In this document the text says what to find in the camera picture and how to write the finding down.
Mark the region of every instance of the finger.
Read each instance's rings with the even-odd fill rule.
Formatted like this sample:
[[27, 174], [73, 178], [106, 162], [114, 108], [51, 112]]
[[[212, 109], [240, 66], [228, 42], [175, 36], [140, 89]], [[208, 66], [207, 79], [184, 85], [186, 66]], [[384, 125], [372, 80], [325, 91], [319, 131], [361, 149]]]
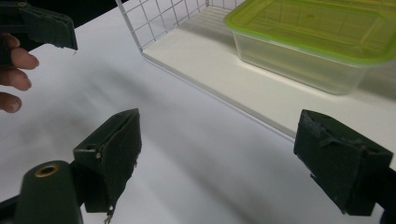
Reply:
[[27, 91], [32, 87], [32, 82], [24, 72], [16, 68], [0, 70], [0, 85], [12, 86], [20, 91]]
[[10, 49], [15, 49], [20, 46], [20, 40], [11, 34], [1, 34], [1, 36], [6, 40], [6, 43]]
[[22, 48], [12, 49], [11, 59], [15, 67], [22, 69], [34, 69], [39, 65], [38, 59]]
[[15, 113], [21, 109], [22, 101], [19, 97], [6, 92], [0, 92], [0, 109], [8, 113]]

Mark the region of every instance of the white shelf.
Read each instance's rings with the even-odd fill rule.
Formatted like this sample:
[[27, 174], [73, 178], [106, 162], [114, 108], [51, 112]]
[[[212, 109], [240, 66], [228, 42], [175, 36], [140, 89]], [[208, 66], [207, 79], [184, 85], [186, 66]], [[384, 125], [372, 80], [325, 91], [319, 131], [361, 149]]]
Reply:
[[327, 114], [396, 152], [394, 66], [373, 71], [347, 96], [334, 96], [243, 63], [227, 10], [209, 7], [144, 50], [145, 57], [295, 137], [302, 109]]

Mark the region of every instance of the wire rack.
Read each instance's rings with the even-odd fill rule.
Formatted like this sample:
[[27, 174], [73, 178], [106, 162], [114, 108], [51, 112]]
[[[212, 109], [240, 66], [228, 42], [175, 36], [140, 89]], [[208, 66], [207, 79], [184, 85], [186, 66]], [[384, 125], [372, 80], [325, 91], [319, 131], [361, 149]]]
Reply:
[[245, 0], [116, 0], [140, 51], [207, 7], [232, 10]]

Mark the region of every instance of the plastic container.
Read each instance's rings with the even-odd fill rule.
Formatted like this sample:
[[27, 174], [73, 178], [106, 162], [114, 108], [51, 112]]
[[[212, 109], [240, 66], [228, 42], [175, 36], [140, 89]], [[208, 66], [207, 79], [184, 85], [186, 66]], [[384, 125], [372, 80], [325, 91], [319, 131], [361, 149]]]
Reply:
[[247, 0], [225, 23], [243, 61], [332, 94], [396, 57], [395, 0]]

